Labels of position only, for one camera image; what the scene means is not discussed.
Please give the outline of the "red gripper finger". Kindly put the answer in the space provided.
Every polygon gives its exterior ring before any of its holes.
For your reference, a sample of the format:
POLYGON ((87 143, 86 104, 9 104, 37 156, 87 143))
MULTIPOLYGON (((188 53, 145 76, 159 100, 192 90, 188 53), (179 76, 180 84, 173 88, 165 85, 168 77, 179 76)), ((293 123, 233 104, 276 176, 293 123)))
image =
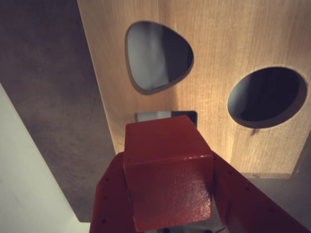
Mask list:
POLYGON ((95 191, 91 233, 135 233, 123 172, 123 153, 118 153, 98 182, 95 191))
POLYGON ((213 197, 230 233, 308 233, 309 230, 213 153, 213 197))

